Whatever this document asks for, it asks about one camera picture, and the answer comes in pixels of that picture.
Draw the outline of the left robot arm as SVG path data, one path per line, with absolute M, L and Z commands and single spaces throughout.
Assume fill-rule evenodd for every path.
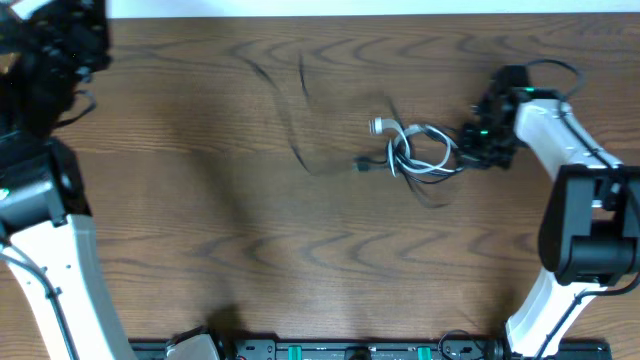
M 77 157 L 55 136 L 92 76 L 109 67 L 102 1 L 1 5 L 1 259 L 53 359 L 131 359 L 97 254 Z

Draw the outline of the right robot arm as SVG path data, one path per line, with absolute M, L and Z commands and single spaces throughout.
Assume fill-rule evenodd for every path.
M 459 161 L 472 168 L 510 167 L 528 147 L 553 182 L 538 231 L 542 268 L 487 359 L 569 359 L 562 342 L 590 302 L 639 285 L 639 169 L 599 146 L 576 119 L 570 95 L 536 87 L 528 64 L 505 65 L 459 137 Z

